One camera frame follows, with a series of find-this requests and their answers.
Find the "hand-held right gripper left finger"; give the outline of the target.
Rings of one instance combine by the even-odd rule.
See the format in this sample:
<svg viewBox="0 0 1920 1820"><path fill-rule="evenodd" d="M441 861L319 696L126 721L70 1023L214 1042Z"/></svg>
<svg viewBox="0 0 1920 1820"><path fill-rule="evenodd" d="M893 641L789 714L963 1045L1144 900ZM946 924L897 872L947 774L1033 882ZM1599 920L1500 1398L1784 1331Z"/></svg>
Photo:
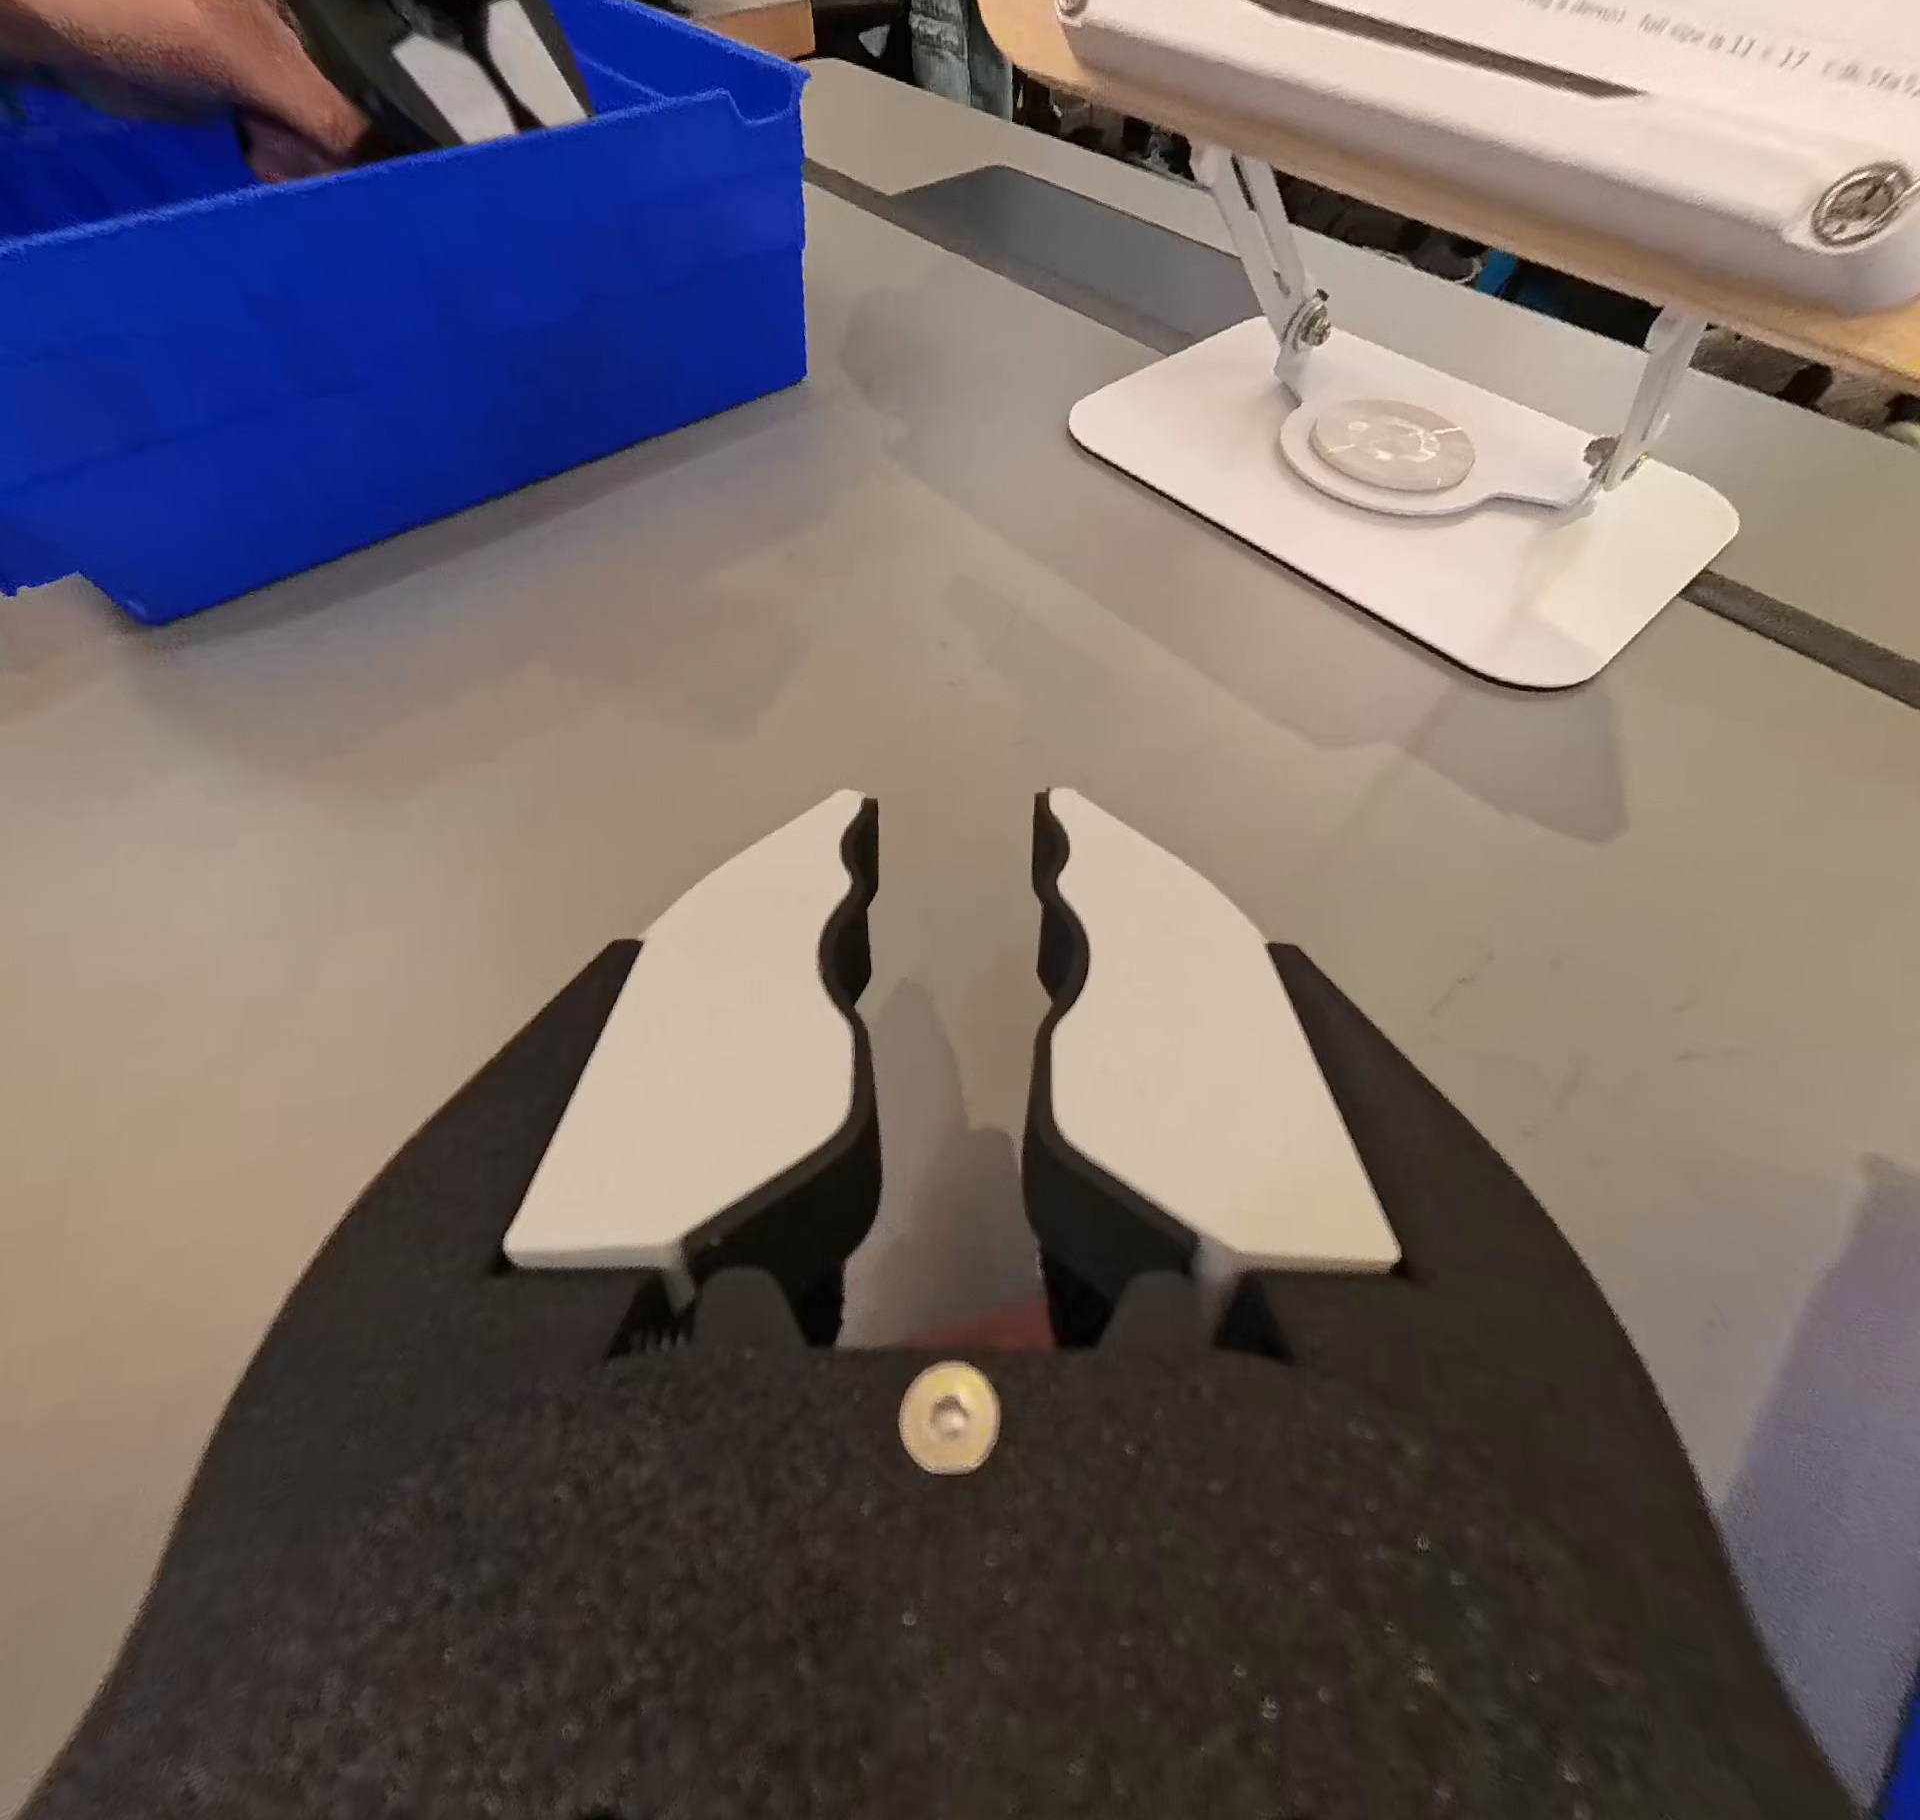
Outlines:
<svg viewBox="0 0 1920 1820"><path fill-rule="evenodd" d="M638 932L502 1230L514 1271L631 1271L684 1320L710 1276L753 1265L835 1348L879 1212L873 889L879 802L835 788Z"/></svg>

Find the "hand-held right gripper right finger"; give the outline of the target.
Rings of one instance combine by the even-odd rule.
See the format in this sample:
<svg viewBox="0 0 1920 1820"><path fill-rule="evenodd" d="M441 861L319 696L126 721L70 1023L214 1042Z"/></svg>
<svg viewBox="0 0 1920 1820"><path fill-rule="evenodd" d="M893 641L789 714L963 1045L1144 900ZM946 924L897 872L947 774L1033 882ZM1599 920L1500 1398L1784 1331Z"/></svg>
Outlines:
<svg viewBox="0 0 1920 1820"><path fill-rule="evenodd" d="M1263 924L1065 782L1033 793L1031 889L1022 1222L1053 1343L1099 1348L1153 1276L1201 1335L1265 1283L1395 1283L1407 1238Z"/></svg>

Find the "grey desk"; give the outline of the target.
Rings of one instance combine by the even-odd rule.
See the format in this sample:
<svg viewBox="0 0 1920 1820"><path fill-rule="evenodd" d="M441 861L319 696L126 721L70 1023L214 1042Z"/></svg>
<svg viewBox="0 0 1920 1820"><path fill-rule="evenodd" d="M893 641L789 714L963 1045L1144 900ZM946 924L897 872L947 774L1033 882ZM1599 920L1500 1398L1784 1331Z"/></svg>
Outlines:
<svg viewBox="0 0 1920 1820"><path fill-rule="evenodd" d="M4 599L4 1813L274 1312L603 943L879 802L846 1343L1033 1283L1031 802L1306 943L1582 1251L1870 1806L1915 1662L1915 453L1692 378L1737 507L1588 690L1487 690L1065 438L1248 310L1196 186L802 84L809 378L132 629Z"/></svg>

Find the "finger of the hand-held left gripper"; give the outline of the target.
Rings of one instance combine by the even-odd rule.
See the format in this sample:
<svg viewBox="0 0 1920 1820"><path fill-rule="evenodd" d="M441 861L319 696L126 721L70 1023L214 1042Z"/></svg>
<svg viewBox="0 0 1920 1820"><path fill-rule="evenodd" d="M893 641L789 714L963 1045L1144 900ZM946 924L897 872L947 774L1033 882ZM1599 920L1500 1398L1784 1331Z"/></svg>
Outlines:
<svg viewBox="0 0 1920 1820"><path fill-rule="evenodd" d="M577 60L544 0L484 0L484 70L514 130L566 130L590 118Z"/></svg>
<svg viewBox="0 0 1920 1820"><path fill-rule="evenodd" d="M415 84L420 137L433 148L519 137L514 100L464 36L407 32L395 36L394 62Z"/></svg>

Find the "denim jacket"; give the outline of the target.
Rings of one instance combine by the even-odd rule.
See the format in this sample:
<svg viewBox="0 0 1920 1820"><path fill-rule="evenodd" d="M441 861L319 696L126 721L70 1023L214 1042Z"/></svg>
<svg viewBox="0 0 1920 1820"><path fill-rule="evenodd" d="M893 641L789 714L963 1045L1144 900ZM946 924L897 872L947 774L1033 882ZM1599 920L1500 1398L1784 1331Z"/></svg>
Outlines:
<svg viewBox="0 0 1920 1820"><path fill-rule="evenodd" d="M1013 118L1013 62L984 24L984 0L905 0L914 82L973 111Z"/></svg>

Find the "blue plastic bin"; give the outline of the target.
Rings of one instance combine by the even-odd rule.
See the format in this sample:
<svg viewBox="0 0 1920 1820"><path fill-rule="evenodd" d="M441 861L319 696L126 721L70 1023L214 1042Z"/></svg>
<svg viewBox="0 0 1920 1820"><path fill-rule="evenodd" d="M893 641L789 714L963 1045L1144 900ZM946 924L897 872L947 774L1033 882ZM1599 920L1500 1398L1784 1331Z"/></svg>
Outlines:
<svg viewBox="0 0 1920 1820"><path fill-rule="evenodd" d="M802 70L546 4L590 125L303 184L4 84L4 594L160 629L802 379Z"/></svg>

